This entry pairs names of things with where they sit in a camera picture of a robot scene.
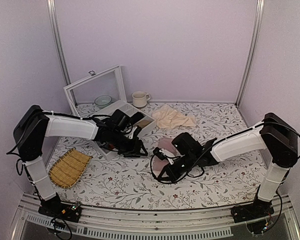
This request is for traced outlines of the pink and white underwear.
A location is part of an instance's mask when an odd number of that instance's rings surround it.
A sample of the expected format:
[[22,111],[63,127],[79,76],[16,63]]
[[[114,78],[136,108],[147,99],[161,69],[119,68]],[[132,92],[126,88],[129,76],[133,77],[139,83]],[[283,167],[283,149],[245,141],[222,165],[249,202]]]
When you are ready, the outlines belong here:
[[151,167],[156,178],[159,178],[166,165],[173,165],[174,161],[181,156],[172,141],[171,137],[160,138],[157,147],[152,152]]

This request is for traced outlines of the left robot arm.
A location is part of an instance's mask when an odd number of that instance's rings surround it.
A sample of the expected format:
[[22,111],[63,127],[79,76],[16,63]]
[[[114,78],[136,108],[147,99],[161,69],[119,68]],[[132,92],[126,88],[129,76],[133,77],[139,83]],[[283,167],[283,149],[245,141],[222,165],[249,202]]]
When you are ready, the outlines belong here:
[[55,199],[57,193],[43,162],[44,140],[49,137],[80,138],[99,142],[104,148],[113,146],[113,150],[125,158],[147,156],[139,138],[142,129],[134,125],[134,120],[119,109],[111,115],[80,117],[44,111],[39,105],[32,105],[14,128],[15,145],[7,155],[19,157],[30,182],[45,201],[45,209],[53,217],[60,217],[65,211],[64,205]]

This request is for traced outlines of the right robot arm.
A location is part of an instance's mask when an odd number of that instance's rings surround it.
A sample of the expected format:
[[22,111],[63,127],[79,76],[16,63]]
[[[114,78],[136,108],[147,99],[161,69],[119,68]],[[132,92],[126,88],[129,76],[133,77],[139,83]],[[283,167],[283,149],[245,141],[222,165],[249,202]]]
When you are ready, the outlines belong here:
[[152,176],[160,183],[176,184],[194,167],[203,169],[245,153],[268,151],[271,163],[257,189],[254,203],[248,208],[252,218],[259,218],[268,210],[268,203],[300,158],[299,141],[300,134],[272,112],[241,132],[224,138],[213,138],[204,144],[199,143],[188,132],[183,132],[171,141],[179,152],[178,156],[163,147],[154,149],[153,155],[168,163]]

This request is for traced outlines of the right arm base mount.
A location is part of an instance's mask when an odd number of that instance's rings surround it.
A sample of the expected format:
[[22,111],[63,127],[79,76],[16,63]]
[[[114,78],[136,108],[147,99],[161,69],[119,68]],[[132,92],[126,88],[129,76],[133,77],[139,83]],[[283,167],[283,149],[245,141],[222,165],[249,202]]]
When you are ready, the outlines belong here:
[[236,205],[231,208],[230,213],[235,223],[255,220],[274,213],[272,201],[263,201],[255,196],[252,203]]

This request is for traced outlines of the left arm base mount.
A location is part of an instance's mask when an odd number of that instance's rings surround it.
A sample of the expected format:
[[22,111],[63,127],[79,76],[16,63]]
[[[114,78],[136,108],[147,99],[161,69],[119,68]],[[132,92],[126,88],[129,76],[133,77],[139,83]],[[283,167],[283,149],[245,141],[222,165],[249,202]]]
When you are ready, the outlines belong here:
[[80,202],[64,203],[58,194],[49,200],[42,199],[38,212],[42,215],[78,223],[82,213]]

